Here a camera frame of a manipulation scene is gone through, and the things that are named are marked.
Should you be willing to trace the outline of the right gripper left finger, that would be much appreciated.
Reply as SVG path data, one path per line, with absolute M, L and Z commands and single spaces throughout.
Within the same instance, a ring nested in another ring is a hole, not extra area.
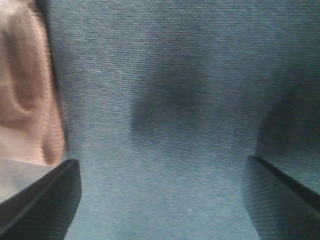
M 81 195 L 80 163 L 66 160 L 0 204 L 0 238 L 63 240 Z

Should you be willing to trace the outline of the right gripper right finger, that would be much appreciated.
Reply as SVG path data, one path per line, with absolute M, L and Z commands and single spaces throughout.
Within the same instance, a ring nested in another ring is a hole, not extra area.
M 320 195 L 264 159 L 247 158 L 242 197 L 261 240 L 320 238 Z

